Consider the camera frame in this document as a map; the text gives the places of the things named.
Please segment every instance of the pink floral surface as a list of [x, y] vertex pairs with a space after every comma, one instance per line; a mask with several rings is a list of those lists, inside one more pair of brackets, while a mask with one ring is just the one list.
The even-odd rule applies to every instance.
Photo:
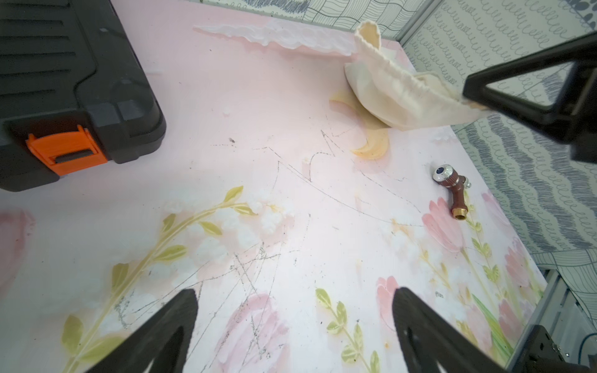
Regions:
[[[545, 281], [451, 129], [389, 130], [382, 158], [357, 158], [364, 125], [330, 102], [350, 58], [193, 29], [255, 14], [113, 4], [167, 134], [134, 162], [0, 191], [0, 371], [85, 371], [184, 288], [185, 372], [406, 372], [398, 286], [506, 363]], [[466, 221], [430, 177], [443, 163], [472, 182]]]
[[35, 220], [26, 211], [0, 211], [0, 299], [17, 277], [34, 226]]

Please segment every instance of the black plastic case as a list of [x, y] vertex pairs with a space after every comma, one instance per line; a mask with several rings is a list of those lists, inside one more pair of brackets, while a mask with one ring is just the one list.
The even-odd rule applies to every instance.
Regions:
[[109, 0], [0, 0], [0, 188], [57, 181], [27, 148], [88, 129], [116, 163], [152, 153], [166, 122]]

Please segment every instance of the orange latch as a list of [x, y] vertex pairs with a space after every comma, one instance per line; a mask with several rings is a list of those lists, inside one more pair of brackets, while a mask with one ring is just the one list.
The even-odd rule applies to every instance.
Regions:
[[80, 125], [77, 125], [77, 129], [77, 132], [63, 132], [40, 138], [29, 134], [27, 147], [60, 176], [107, 163], [108, 160], [89, 130]]

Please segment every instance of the wavy line pattern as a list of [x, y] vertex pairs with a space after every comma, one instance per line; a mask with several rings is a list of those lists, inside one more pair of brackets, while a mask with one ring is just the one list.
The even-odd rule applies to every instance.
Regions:
[[191, 0], [344, 31], [375, 21], [381, 36], [396, 39], [424, 0]]
[[[593, 31], [595, 12], [589, 0], [445, 0], [404, 50], [418, 71], [461, 88], [473, 72]], [[569, 69], [492, 87], [547, 105]], [[559, 270], [597, 325], [597, 165], [503, 115], [454, 131], [537, 264]]]

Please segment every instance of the pink tulip print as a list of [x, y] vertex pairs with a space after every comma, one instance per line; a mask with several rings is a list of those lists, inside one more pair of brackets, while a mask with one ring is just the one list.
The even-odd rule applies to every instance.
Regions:
[[508, 247], [506, 254], [506, 270], [514, 282], [522, 287], [530, 284], [525, 258]]
[[479, 348], [488, 352], [491, 348], [491, 329], [479, 307], [472, 306], [466, 310], [466, 322], [477, 340]]
[[525, 249], [522, 242], [516, 237], [514, 237], [514, 239], [512, 240], [512, 249], [514, 250], [515, 253], [517, 253], [526, 262], [527, 249]]
[[502, 300], [499, 306], [500, 309], [500, 327], [504, 335], [512, 343], [516, 343], [522, 334], [522, 323], [514, 314], [510, 303], [507, 300]]
[[458, 220], [452, 218], [448, 203], [443, 198], [429, 202], [429, 213], [423, 215], [423, 225], [427, 232], [449, 252], [460, 252], [464, 246], [464, 236]]
[[483, 201], [485, 201], [485, 207], [489, 211], [491, 218], [499, 226], [502, 231], [505, 233], [512, 233], [512, 225], [510, 224], [510, 220], [504, 214], [504, 211], [501, 209], [500, 203], [497, 201], [496, 197], [488, 190], [487, 193], [483, 193], [481, 195], [483, 197]]
[[34, 226], [33, 217], [23, 210], [0, 212], [0, 298], [17, 277], [25, 258], [27, 237]]
[[382, 321], [386, 326], [395, 331], [394, 317], [392, 314], [392, 301], [394, 299], [394, 292], [398, 289], [398, 283], [393, 276], [387, 278], [379, 278], [377, 280], [377, 307]]
[[267, 294], [250, 296], [232, 314], [216, 346], [219, 371], [273, 373], [282, 371], [288, 349], [288, 327]]

